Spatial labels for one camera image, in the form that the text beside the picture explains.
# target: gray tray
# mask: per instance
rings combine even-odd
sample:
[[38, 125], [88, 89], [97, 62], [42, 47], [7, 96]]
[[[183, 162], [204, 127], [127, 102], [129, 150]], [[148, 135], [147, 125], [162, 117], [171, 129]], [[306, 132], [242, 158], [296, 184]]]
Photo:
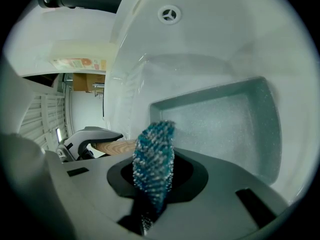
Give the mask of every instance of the gray tray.
[[176, 123], [173, 145], [232, 162], [270, 185], [281, 163], [278, 112], [264, 77], [152, 103], [150, 121]]

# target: sink drain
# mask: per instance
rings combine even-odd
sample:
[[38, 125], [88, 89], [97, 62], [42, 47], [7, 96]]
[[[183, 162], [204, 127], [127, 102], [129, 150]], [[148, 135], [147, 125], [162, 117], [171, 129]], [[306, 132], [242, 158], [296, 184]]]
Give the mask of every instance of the sink drain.
[[172, 25], [180, 21], [181, 11], [174, 5], [166, 5], [158, 11], [158, 18], [162, 23]]

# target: black slot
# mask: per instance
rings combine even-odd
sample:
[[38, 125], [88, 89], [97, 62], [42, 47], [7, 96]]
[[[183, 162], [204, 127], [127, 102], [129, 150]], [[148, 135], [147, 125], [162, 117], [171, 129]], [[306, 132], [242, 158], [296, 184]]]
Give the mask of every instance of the black slot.
[[78, 174], [83, 174], [85, 172], [89, 172], [89, 170], [85, 167], [81, 167], [81, 168], [78, 168], [78, 169], [74, 169], [74, 170], [68, 170], [67, 173], [70, 177], [72, 176], [76, 176]]
[[251, 217], [260, 229], [276, 218], [275, 214], [251, 189], [241, 189], [235, 192], [235, 194], [241, 200], [246, 210], [250, 213]]

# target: rectangular basin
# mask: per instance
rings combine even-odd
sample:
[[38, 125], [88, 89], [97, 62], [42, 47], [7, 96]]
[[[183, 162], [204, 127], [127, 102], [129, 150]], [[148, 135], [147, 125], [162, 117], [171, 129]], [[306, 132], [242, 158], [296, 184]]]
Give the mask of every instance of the rectangular basin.
[[176, 123], [177, 148], [232, 162], [268, 185], [278, 177], [281, 128], [264, 77], [154, 102], [149, 116]]

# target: cardboard box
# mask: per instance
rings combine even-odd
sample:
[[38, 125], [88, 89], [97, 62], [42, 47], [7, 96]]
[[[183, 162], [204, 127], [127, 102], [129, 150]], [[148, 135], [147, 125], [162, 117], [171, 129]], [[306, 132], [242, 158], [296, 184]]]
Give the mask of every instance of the cardboard box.
[[87, 74], [87, 73], [74, 73], [73, 74], [73, 90], [74, 91], [94, 91], [100, 90], [101, 87], [94, 88], [93, 84], [105, 83], [106, 76], [104, 74]]

